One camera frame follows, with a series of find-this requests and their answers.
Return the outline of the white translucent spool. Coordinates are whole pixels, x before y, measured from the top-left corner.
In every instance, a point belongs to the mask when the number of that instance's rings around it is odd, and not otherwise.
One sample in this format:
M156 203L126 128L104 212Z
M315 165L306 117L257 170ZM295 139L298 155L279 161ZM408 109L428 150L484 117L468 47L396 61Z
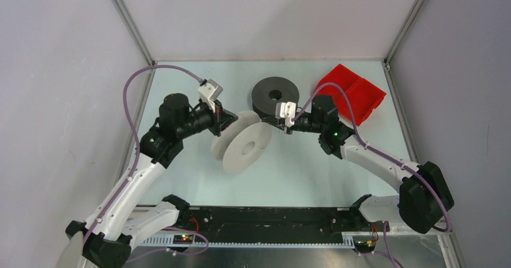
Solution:
M269 146L272 127L254 111L237 113L237 120L214 136L210 153L226 173L241 173L254 164Z

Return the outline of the dark grey spool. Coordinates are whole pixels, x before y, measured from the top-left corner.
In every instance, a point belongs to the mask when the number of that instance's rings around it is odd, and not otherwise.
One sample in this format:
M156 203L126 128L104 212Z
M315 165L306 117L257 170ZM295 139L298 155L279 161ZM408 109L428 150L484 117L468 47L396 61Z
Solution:
M271 76L257 82L251 92L252 109L260 118L275 116L279 102L299 101L299 90L289 79Z

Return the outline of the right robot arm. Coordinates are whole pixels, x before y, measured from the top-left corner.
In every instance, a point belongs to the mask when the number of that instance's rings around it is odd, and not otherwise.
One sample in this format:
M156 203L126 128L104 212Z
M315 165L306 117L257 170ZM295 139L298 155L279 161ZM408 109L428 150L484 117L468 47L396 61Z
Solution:
M398 193L365 195L353 203L350 221L355 229L365 231L374 222L388 221L403 223L421 234L441 230L437 223L447 219L454 199L439 166L431 161L424 164L404 161L364 141L355 129L339 119L331 96L315 96L311 110L292 120L295 113L295 103L279 102L275 115L262 121L286 134L294 131L318 134L319 145L326 154L364 168Z

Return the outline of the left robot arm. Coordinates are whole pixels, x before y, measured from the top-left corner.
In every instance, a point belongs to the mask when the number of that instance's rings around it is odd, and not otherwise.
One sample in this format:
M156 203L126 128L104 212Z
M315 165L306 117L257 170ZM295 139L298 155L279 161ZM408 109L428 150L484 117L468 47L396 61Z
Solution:
M151 184L183 150L184 139L204 130L219 136L238 117L215 100L199 100L192 107L181 93L167 95L158 108L158 117L136 148L136 159L116 183L98 209L85 221L72 221L68 237L82 233L82 256L98 267L122 267L131 252L157 231L173 226L184 229L190 222L189 203L176 195L141 216L129 219Z

